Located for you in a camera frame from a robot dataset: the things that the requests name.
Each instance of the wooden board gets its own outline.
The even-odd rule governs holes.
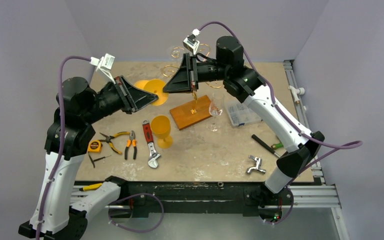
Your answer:
[[[192,114],[191,109],[194,102],[195,100],[192,100],[173,109],[170,109],[170,114],[173,117],[173,120],[179,130],[183,130],[211,117],[211,114],[208,110],[211,100],[207,95],[197,99],[195,105],[196,113]]]

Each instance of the yellow goblet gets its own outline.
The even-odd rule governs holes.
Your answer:
[[[173,144],[173,138],[170,136],[170,120],[164,115],[155,117],[151,121],[152,133],[157,138],[156,144],[162,149],[168,149]]]

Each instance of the clear wine glass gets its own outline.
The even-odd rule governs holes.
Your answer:
[[[217,116],[220,116],[223,113],[223,108],[225,107],[225,95],[221,91],[216,91],[212,94],[211,103],[209,104],[209,114],[214,116],[211,118],[211,122],[207,124],[206,128],[212,132],[219,130],[219,125],[217,124]]]

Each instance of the yellow tape measure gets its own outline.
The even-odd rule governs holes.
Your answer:
[[[100,153],[102,150],[102,143],[98,140],[93,140],[90,142],[87,151],[90,153]]]

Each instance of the wooden tabletop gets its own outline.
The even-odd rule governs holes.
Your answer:
[[[130,83],[139,80],[162,79],[168,82],[170,79],[164,77],[161,68],[172,62],[116,62],[112,67],[112,75],[123,75]],[[280,62],[259,62],[255,66],[260,74],[271,82],[277,99],[296,116],[291,93],[288,90],[288,80],[283,64]],[[90,86],[99,91],[106,81],[95,73]],[[222,87],[214,89],[205,83],[199,84],[197,96],[208,95],[211,97],[214,91],[224,93],[224,101],[235,100]],[[124,155],[114,153],[107,143],[103,143],[101,153],[91,153],[93,159],[108,156],[105,160],[97,161],[93,168],[89,157],[86,155],[77,173],[76,180],[102,181],[108,176],[117,176],[128,181],[176,181],[176,182],[261,182],[265,181],[276,167],[276,157],[261,147],[252,138],[256,134],[268,145],[278,143],[274,132],[264,123],[253,123],[241,127],[233,127],[227,111],[217,117],[220,130],[209,131],[206,125],[212,121],[211,118],[199,122],[184,130],[178,130],[170,109],[181,104],[192,101],[193,96],[187,93],[170,94],[167,102],[161,106],[149,105],[144,109],[131,115],[118,111],[93,124],[96,135],[93,138],[101,139],[99,132],[113,135],[122,131],[135,131],[137,140],[137,158],[133,160],[133,148],[130,147],[128,159]],[[152,121],[159,115],[165,115],[170,119],[173,145],[167,149],[161,149],[155,143],[156,150],[161,154],[157,160],[159,167],[154,169],[148,166],[150,155],[148,145],[142,128],[142,121]],[[127,135],[119,136],[112,140],[115,147],[124,154]],[[282,155],[283,148],[277,153]],[[255,162],[248,159],[248,155],[262,158],[262,168],[267,172],[261,174],[253,172],[246,174],[249,167]],[[311,170],[303,172],[296,182],[313,182]]]

